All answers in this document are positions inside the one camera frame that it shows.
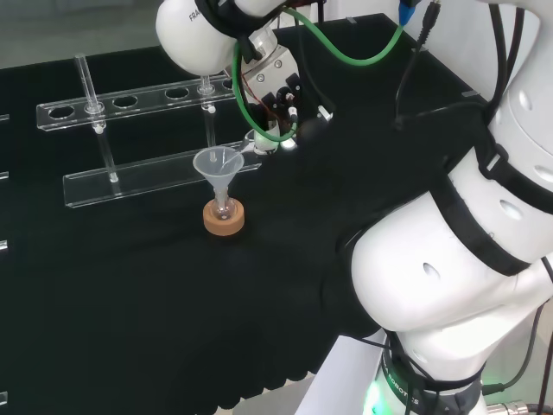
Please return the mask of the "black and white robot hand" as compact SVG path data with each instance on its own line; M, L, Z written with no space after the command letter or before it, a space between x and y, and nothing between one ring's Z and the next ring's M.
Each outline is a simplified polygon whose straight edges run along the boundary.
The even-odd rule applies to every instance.
M303 89L306 80L300 76L295 57L278 43L272 29L254 32L251 40L261 59L242 63L240 76L244 102L261 128L274 137L281 137L292 130L289 108L299 107L307 98ZM279 149L294 149L300 138L311 138L332 120L334 109L330 104L315 98L315 107L316 117L298 123L297 133L292 138L276 143L252 130L245 136L245 149L260 156Z

